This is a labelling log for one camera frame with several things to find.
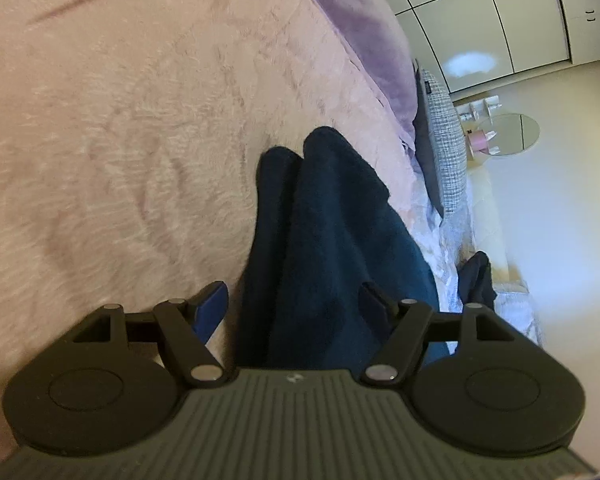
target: purple blanket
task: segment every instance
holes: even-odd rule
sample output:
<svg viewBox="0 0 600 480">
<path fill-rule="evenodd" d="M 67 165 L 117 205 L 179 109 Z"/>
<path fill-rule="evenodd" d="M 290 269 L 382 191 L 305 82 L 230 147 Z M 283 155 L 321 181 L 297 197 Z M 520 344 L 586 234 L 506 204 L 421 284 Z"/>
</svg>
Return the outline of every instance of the purple blanket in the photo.
<svg viewBox="0 0 600 480">
<path fill-rule="evenodd" d="M 400 138 L 413 150 L 418 108 L 409 44 L 385 0 L 314 0 L 331 21 L 352 61 L 391 110 Z"/>
</svg>

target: dark cloth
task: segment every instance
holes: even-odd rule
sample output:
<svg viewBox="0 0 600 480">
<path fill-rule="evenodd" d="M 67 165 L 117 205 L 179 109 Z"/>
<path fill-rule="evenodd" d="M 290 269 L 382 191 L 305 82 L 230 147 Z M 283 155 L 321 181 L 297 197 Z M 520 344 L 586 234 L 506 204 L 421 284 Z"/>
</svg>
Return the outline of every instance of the dark cloth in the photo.
<svg viewBox="0 0 600 480">
<path fill-rule="evenodd" d="M 495 309 L 497 295 L 491 281 L 491 263 L 482 251 L 475 253 L 458 270 L 458 294 L 462 304 L 481 303 Z"/>
<path fill-rule="evenodd" d="M 281 147 L 262 155 L 257 187 L 236 364 L 358 376 L 384 342 L 360 315 L 365 282 L 438 310 L 431 270 L 387 188 L 336 130 L 311 133 L 304 160 Z M 445 355 L 432 344 L 426 360 Z"/>
<path fill-rule="evenodd" d="M 416 72 L 416 90 L 418 95 L 418 111 L 413 120 L 415 131 L 416 160 L 422 170 L 424 185 L 429 195 L 431 205 L 436 209 L 440 218 L 445 217 L 445 207 L 442 202 L 442 188 L 438 179 L 438 165 L 436 164 L 436 149 L 431 140 L 429 129 L 429 109 L 427 105 L 427 88 L 422 79 L 420 70 Z"/>
</svg>

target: bed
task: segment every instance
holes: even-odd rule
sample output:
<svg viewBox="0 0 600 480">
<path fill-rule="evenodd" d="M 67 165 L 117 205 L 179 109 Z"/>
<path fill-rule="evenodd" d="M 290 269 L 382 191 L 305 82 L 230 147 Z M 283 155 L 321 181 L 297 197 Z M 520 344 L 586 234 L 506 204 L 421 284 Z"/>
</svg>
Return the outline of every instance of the bed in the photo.
<svg viewBox="0 0 600 480">
<path fill-rule="evenodd" d="M 323 124 L 376 170 L 457 310 L 414 99 L 383 0 L 0 0 L 0 396 L 96 306 L 213 280 L 232 307 L 210 347 L 229 361 L 258 158 Z M 0 409 L 0 460 L 13 447 Z"/>
</svg>

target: dark blue towel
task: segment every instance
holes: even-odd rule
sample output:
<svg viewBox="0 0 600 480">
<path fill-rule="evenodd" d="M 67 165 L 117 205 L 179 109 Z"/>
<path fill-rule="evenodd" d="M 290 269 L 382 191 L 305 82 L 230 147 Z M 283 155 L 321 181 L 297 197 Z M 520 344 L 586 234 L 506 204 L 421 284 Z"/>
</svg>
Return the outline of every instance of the dark blue towel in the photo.
<svg viewBox="0 0 600 480">
<path fill-rule="evenodd" d="M 304 160 L 269 150 L 257 186 L 238 365 L 348 368 L 358 376 L 383 343 L 358 309 L 365 282 L 438 309 L 431 270 L 388 205 L 387 188 L 336 130 L 312 132 Z M 430 345 L 432 353 L 448 354 L 446 345 Z"/>
</svg>

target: gray checkered pillow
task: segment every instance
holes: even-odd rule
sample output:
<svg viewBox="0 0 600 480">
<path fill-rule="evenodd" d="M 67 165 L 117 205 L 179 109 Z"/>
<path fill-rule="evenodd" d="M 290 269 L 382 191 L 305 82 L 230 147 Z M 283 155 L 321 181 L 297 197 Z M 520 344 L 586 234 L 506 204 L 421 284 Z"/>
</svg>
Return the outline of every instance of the gray checkered pillow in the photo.
<svg viewBox="0 0 600 480">
<path fill-rule="evenodd" d="M 466 193 L 466 145 L 460 119 L 446 87 L 420 70 L 429 122 L 429 140 L 444 214 L 453 213 Z"/>
</svg>

